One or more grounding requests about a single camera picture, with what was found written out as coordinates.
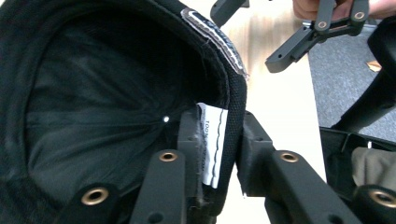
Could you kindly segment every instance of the beige cloth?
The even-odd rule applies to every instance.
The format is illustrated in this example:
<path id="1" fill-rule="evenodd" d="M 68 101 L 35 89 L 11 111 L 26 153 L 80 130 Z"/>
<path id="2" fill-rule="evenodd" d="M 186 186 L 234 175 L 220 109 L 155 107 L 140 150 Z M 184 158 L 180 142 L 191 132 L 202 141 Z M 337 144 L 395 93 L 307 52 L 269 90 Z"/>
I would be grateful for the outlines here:
<path id="1" fill-rule="evenodd" d="M 396 191 L 396 152 L 358 147 L 352 166 L 357 186 L 375 184 Z"/>

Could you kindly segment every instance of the gray carpet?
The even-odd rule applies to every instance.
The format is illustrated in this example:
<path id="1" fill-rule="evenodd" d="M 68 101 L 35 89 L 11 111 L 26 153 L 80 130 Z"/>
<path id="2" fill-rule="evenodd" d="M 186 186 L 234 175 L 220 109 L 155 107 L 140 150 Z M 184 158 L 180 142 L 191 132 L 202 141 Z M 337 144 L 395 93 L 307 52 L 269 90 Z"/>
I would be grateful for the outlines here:
<path id="1" fill-rule="evenodd" d="M 309 51 L 320 126 L 331 127 L 361 96 L 376 73 L 366 63 L 375 59 L 367 46 L 374 30 L 366 26 L 358 36 L 338 36 Z M 396 142 L 396 110 L 361 133 Z"/>

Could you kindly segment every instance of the human hand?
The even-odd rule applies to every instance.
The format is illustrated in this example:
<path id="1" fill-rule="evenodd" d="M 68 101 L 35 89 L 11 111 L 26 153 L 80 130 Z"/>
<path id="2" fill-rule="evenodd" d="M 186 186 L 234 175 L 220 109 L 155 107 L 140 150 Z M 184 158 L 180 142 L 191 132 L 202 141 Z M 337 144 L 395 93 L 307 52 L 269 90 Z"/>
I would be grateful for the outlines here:
<path id="1" fill-rule="evenodd" d="M 353 0 L 337 0 L 334 2 L 332 20 L 336 21 L 349 16 Z M 315 20 L 318 15 L 319 0 L 293 0 L 296 17 Z M 396 15 L 396 0 L 369 0 L 369 14 L 374 19 L 384 19 Z"/>

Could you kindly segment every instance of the hat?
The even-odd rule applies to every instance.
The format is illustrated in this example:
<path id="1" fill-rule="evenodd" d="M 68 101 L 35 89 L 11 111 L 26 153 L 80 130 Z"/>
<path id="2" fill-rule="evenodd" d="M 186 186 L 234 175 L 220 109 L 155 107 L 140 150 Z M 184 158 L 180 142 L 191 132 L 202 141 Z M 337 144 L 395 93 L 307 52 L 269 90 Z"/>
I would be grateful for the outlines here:
<path id="1" fill-rule="evenodd" d="M 181 114 L 227 111 L 208 214 L 224 204 L 246 106 L 230 40 L 178 1 L 8 0 L 0 7 L 0 222 L 51 223 L 92 183 L 138 189 Z"/>

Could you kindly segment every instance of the white label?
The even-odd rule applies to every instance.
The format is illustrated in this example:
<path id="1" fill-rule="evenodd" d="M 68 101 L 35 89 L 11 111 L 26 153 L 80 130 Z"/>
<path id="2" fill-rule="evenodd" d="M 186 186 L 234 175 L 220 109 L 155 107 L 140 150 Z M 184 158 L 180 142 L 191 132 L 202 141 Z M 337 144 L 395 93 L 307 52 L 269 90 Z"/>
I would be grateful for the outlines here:
<path id="1" fill-rule="evenodd" d="M 202 161 L 203 183 L 216 189 L 219 183 L 228 110 L 203 103 L 199 103 L 198 106 L 202 109 L 201 124 L 205 145 Z"/>

